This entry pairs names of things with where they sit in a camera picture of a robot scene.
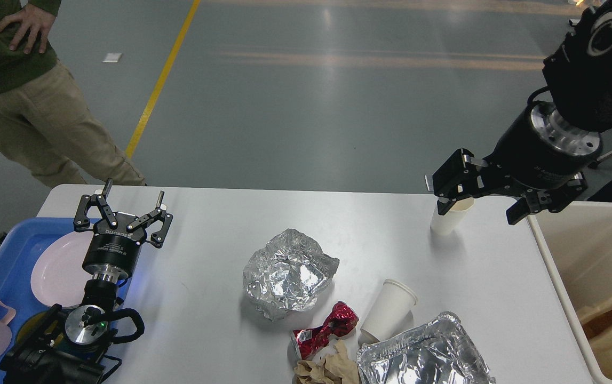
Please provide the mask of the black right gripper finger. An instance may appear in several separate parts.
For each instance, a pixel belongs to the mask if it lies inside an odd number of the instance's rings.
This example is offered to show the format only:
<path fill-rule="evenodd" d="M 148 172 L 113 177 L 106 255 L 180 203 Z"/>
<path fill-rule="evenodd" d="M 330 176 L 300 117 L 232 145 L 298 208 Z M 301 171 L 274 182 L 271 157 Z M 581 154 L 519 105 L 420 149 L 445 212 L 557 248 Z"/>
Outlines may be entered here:
<path fill-rule="evenodd" d="M 481 197 L 484 189 L 481 171 L 489 166 L 467 149 L 459 148 L 452 153 L 432 175 L 438 214 L 446 215 L 457 202 L 469 197 Z"/>
<path fill-rule="evenodd" d="M 588 189 L 588 182 L 582 172 L 556 189 L 535 189 L 513 181 L 508 195 L 517 202 L 506 210 L 508 224 L 515 225 L 529 215 L 542 211 L 560 212 L 566 209 L 582 192 Z"/>

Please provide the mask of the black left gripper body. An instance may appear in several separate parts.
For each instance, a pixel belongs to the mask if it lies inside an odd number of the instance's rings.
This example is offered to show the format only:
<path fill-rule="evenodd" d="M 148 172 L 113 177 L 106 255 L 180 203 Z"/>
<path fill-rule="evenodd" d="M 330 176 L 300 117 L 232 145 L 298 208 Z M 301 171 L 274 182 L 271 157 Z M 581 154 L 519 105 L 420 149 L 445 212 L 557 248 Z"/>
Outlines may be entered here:
<path fill-rule="evenodd" d="M 92 229 L 94 236 L 82 263 L 83 270 L 95 275 L 103 272 L 105 265 L 109 265 L 120 272 L 116 277 L 117 281 L 132 277 L 140 247 L 147 237 L 144 228 L 128 233 L 128 226 L 137 219 L 133 214 L 118 213 L 116 229 L 111 229 L 106 219 L 97 221 Z"/>

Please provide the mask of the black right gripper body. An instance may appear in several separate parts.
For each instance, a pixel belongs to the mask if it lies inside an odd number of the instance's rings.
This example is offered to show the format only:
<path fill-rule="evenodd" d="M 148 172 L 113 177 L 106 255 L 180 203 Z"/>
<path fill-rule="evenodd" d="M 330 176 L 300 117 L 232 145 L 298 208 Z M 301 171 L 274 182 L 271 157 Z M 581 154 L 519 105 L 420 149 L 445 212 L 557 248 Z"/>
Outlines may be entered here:
<path fill-rule="evenodd" d="M 576 197 L 588 189 L 582 170 L 598 158 L 599 133 L 567 122 L 552 102 L 534 101 L 515 119 L 484 161 L 480 195 L 544 190 Z"/>

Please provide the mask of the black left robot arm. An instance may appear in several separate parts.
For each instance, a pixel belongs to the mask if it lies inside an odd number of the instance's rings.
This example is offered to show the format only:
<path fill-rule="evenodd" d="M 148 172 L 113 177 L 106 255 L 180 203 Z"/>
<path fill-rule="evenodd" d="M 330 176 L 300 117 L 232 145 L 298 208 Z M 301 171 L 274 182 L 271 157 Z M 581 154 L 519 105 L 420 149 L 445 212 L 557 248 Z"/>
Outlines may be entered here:
<path fill-rule="evenodd" d="M 54 304 L 15 343 L 0 362 L 4 383 L 103 383 L 122 363 L 111 357 L 115 365 L 106 369 L 108 348 L 144 334 L 142 316 L 122 307 L 118 289 L 133 276 L 145 243 L 163 246 L 173 216 L 162 190 L 146 214 L 113 211 L 107 202 L 112 185 L 108 179 L 101 191 L 83 195 L 74 216 L 74 231 L 91 234 L 81 303 L 71 309 Z"/>

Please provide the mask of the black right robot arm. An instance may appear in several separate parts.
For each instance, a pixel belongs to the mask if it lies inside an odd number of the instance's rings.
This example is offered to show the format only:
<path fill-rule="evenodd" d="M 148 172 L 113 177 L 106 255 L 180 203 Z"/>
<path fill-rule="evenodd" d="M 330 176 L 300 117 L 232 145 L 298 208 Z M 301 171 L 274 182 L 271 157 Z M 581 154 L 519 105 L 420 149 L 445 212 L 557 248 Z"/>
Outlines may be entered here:
<path fill-rule="evenodd" d="M 508 223 L 540 211 L 560 212 L 584 192 L 582 170 L 612 129 L 612 1 L 584 10 L 559 48 L 543 61 L 545 87 L 501 136 L 477 158 L 456 150 L 432 176 L 436 212 L 486 195 L 516 199 Z"/>

